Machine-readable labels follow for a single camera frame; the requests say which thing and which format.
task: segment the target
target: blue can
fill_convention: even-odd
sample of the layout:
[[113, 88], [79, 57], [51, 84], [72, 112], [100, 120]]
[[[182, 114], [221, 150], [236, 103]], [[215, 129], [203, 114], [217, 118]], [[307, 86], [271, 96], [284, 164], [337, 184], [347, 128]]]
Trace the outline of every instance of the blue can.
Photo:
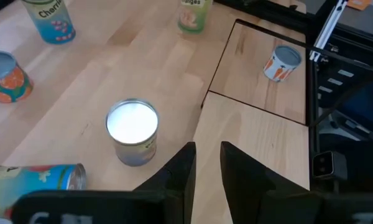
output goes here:
[[43, 40], [63, 44], [73, 40], [73, 28], [63, 0], [22, 0]]
[[9, 218], [11, 206], [21, 196], [36, 190], [83, 190], [86, 172], [81, 164], [0, 166], [0, 218]]

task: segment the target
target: wooden tabletop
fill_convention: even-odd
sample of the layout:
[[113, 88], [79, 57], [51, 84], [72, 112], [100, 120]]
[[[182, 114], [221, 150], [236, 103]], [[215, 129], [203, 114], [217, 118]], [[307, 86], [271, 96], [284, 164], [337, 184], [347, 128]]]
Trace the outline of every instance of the wooden tabletop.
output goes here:
[[[258, 25], [305, 41], [303, 34], [268, 21]], [[278, 45], [293, 47], [305, 58], [303, 47], [235, 24], [210, 90], [305, 124], [305, 61], [284, 82], [264, 75], [263, 68]]]
[[194, 223], [231, 223], [221, 179], [221, 141], [310, 189], [308, 127], [209, 92], [193, 137], [197, 150]]
[[[305, 11], [297, 0], [276, 2]], [[66, 3], [77, 34], [64, 45], [43, 42], [20, 1], [0, 11], [0, 50], [35, 83], [26, 100], [0, 103], [0, 164], [80, 162], [89, 189], [134, 189], [193, 139], [235, 19], [261, 20], [214, 3], [204, 32], [185, 35], [179, 1]], [[119, 161], [104, 125], [109, 108], [131, 97], [151, 102], [160, 116], [157, 153], [142, 167]]]

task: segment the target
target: orange can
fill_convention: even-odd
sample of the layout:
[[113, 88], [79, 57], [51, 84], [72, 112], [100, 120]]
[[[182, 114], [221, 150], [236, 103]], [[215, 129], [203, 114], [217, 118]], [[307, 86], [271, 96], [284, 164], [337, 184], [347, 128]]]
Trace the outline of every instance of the orange can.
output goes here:
[[18, 66], [15, 58], [0, 51], [0, 102], [13, 103], [27, 98], [33, 90], [33, 81]]

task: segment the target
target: light wood surface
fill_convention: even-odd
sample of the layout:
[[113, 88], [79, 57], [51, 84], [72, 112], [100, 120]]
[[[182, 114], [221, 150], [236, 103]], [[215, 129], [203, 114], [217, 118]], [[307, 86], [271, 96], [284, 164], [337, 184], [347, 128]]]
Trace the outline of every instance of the light wood surface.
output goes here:
[[308, 127], [209, 92], [193, 140], [197, 172], [194, 223], [232, 223], [221, 179], [221, 141], [309, 189]]
[[[305, 41], [301, 33], [260, 21], [258, 25]], [[305, 49], [250, 27], [236, 24], [210, 90], [305, 124], [305, 60], [281, 83], [263, 68], [278, 45], [289, 45], [305, 58]]]
[[[305, 11], [297, 0], [276, 2]], [[0, 164], [80, 162], [89, 189], [134, 189], [193, 139], [235, 19], [261, 20], [214, 3], [204, 32], [186, 35], [177, 27], [180, 1], [66, 4], [77, 34], [64, 45], [43, 42], [20, 1], [0, 11], [0, 50], [35, 83], [26, 100], [0, 103]], [[148, 100], [160, 115], [157, 153], [142, 167], [119, 161], [104, 126], [108, 109], [130, 97]]]

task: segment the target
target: wood grain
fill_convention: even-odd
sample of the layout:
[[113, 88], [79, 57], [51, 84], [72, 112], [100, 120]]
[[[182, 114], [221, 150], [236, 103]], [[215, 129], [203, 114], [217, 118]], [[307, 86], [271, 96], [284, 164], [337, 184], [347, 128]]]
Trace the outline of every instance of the wood grain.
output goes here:
[[232, 223], [221, 180], [221, 141], [309, 189], [308, 127], [209, 92], [193, 140], [197, 172], [194, 223]]
[[[305, 36], [267, 21], [258, 25], [294, 39]], [[289, 45], [305, 58], [303, 47], [236, 24], [210, 90], [305, 124], [305, 60], [281, 83], [269, 80], [263, 68], [278, 45]]]
[[[203, 33], [187, 35], [176, 0], [65, 2], [77, 35], [64, 45], [43, 42], [20, 1], [0, 11], [0, 50], [35, 82], [26, 100], [0, 104], [0, 164], [80, 162], [89, 189], [134, 189], [193, 139], [235, 19], [261, 20], [214, 3]], [[160, 115], [157, 153], [142, 167], [119, 161], [104, 127], [111, 105], [130, 97]]]

